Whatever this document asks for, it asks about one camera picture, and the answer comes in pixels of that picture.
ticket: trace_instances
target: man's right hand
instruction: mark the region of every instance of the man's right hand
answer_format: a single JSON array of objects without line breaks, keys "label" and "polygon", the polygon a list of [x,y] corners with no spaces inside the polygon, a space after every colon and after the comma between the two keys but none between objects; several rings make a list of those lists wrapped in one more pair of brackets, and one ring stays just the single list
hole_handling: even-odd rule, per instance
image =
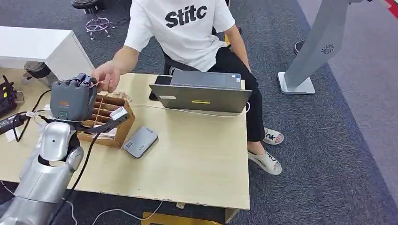
[{"label": "man's right hand", "polygon": [[119,84],[120,75],[120,69],[112,60],[102,64],[92,72],[92,76],[97,79],[97,82],[104,81],[98,84],[98,92],[112,93]]}]

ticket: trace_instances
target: man's arm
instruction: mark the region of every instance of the man's arm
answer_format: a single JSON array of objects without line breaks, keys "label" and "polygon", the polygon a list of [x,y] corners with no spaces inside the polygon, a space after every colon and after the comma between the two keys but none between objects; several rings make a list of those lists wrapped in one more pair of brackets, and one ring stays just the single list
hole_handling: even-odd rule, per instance
[{"label": "man's arm", "polygon": [[236,25],[233,25],[231,28],[226,30],[225,34],[230,40],[233,52],[240,58],[240,60],[246,65],[247,69],[249,69],[251,73],[252,70],[250,69],[249,60],[247,59],[245,43],[243,42],[242,36],[240,35]]},{"label": "man's arm", "polygon": [[139,51],[128,46],[123,46],[123,48],[116,52],[112,61],[119,68],[120,74],[123,75],[131,72],[136,67],[138,56]]},{"label": "man's arm", "polygon": [[103,81],[98,85],[98,91],[112,93],[119,84],[120,76],[131,72],[136,67],[139,51],[123,46],[116,52],[112,60],[102,64],[92,72],[97,81]]}]

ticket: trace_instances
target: white t-shirt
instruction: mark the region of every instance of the white t-shirt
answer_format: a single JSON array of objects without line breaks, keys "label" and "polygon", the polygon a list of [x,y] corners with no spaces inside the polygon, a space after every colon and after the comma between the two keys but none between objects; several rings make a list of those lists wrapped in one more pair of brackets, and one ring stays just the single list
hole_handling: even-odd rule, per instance
[{"label": "white t-shirt", "polygon": [[235,24],[225,0],[133,0],[130,16],[124,45],[140,52],[155,36],[171,59],[200,71],[227,46],[212,28],[224,32]]}]

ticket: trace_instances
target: red object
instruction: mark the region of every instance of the red object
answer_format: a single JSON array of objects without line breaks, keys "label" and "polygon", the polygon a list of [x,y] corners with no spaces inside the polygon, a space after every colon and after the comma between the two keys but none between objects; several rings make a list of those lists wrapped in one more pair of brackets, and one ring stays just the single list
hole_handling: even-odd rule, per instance
[{"label": "red object", "polygon": [[391,7],[388,9],[398,19],[398,3],[395,0],[385,0]]}]

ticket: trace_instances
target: light wood tabletop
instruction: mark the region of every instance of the light wood tabletop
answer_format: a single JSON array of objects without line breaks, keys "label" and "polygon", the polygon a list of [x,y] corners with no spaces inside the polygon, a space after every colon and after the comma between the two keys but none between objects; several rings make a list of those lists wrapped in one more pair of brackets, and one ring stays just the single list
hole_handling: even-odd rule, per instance
[{"label": "light wood tabletop", "polygon": [[[19,82],[22,74],[21,70],[0,69],[0,75],[7,75],[15,82],[15,88],[25,94],[26,103],[17,112],[32,110],[39,95],[46,90],[39,82],[22,86]],[[130,105],[136,116],[127,138],[145,125],[153,129],[159,139],[140,159],[123,149],[94,145],[76,189],[248,210],[245,114],[215,117],[165,109],[160,102],[148,99],[148,84],[154,83],[156,76],[123,75],[116,92],[124,91],[131,97]],[[39,108],[48,104],[49,99],[50,93],[41,100]],[[19,172],[38,136],[37,124],[33,121],[19,143],[8,143],[5,136],[0,135],[0,180],[19,182]],[[89,144],[81,142],[85,152]],[[69,187],[79,172],[74,174]]]}]

